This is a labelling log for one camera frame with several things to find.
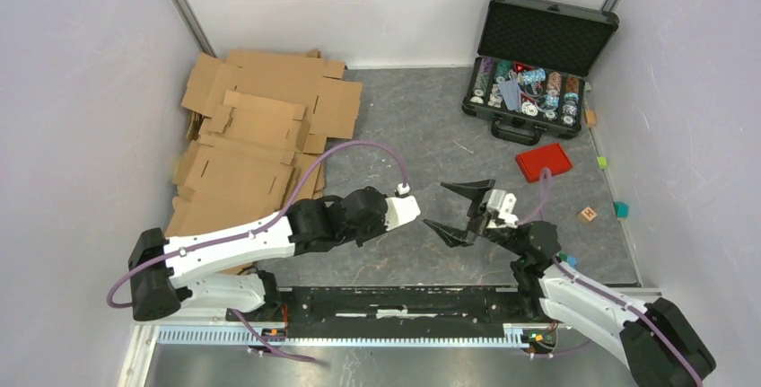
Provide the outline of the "red flat box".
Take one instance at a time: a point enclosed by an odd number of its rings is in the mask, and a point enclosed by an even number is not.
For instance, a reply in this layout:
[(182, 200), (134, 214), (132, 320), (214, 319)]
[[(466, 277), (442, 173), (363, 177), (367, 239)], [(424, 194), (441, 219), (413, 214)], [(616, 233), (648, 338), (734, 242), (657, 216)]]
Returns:
[(552, 176), (557, 176), (573, 168), (570, 157), (559, 143), (517, 154), (515, 162), (528, 183), (538, 182), (544, 169), (548, 169)]

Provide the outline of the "teal cube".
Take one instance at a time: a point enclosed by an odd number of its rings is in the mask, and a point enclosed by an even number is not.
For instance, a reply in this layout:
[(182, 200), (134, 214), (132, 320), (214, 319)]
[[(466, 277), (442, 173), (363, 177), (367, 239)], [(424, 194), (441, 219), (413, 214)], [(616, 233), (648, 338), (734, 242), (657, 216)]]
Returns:
[(616, 200), (613, 202), (615, 215), (618, 219), (625, 219), (629, 215), (629, 206), (624, 201)]

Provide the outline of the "wooden letter cube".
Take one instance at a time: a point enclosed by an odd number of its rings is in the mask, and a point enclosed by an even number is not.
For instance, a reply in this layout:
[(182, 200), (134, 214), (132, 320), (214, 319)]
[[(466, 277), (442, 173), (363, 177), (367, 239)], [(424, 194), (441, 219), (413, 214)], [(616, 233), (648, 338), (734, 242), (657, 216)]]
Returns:
[(578, 215), (577, 218), (585, 223), (591, 223), (597, 218), (598, 214), (592, 207), (585, 207)]

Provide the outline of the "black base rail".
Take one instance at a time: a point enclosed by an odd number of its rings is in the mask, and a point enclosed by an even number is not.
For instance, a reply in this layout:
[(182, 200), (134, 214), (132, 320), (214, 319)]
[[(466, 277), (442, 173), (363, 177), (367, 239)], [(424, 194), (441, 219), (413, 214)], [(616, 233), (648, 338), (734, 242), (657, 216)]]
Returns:
[(291, 339), (496, 339), (503, 325), (548, 324), (513, 287), (294, 286), (248, 312)]

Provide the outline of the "black poker chip case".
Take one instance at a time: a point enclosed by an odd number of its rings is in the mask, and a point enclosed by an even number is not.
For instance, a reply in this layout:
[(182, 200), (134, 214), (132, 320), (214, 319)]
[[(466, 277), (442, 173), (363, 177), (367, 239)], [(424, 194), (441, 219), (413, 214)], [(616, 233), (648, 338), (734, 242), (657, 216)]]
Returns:
[(582, 130), (585, 77), (617, 32), (615, 13), (547, 0), (489, 0), (462, 111), (499, 139), (535, 145)]

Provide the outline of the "stack of flat cardboard boxes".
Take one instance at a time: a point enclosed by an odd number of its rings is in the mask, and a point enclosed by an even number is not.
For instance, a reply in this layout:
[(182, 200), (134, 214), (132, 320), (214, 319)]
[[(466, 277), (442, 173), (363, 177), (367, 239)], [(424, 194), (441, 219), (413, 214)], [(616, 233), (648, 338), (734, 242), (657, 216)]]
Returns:
[(316, 50), (200, 54), (182, 106), (196, 122), (174, 176), (166, 235), (189, 236), (273, 214), (289, 198), (319, 198), (318, 157), (354, 135), (363, 87)]

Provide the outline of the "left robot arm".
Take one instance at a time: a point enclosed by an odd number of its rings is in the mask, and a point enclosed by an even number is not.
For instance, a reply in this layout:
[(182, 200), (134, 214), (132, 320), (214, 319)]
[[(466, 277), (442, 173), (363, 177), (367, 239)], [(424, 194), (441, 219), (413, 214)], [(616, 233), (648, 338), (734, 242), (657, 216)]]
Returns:
[(228, 268), (263, 259), (327, 252), (348, 242), (362, 245), (407, 223), (403, 198), (374, 187), (348, 196), (302, 199), (255, 222), (195, 236), (167, 238), (142, 232), (128, 260), (135, 321), (155, 321), (182, 309), (231, 308), (272, 321), (282, 298), (269, 274), (227, 277)]

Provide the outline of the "blue block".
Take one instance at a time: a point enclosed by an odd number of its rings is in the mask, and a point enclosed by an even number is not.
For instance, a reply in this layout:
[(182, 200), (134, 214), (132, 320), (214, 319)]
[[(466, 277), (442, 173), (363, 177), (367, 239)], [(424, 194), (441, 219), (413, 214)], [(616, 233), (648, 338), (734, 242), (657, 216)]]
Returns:
[(558, 254), (558, 258), (562, 262), (568, 264), (571, 268), (576, 268), (577, 267), (577, 259), (574, 256), (572, 256), (572, 255), (570, 255), (568, 253), (560, 252)]

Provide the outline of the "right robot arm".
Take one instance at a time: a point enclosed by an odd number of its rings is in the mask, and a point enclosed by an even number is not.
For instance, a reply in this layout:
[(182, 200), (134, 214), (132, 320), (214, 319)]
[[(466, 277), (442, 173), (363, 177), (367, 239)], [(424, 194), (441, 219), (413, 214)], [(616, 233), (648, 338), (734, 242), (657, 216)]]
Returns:
[(652, 302), (614, 291), (560, 257), (554, 224), (540, 219), (541, 207), (520, 219), (517, 198), (496, 189), (494, 180), (443, 183), (470, 202), (463, 229), (426, 220), (451, 248), (484, 238), (513, 254), (520, 315), (565, 324), (606, 349), (628, 368), (639, 386), (701, 386), (717, 363), (686, 316), (670, 300)]

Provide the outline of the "small orange wooden block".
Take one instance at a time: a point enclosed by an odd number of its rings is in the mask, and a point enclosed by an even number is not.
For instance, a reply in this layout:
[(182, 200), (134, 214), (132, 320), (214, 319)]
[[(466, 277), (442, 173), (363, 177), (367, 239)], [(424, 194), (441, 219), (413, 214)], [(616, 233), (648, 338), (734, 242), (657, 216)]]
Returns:
[(588, 128), (594, 128), (597, 125), (597, 115), (594, 110), (584, 111), (584, 117)]

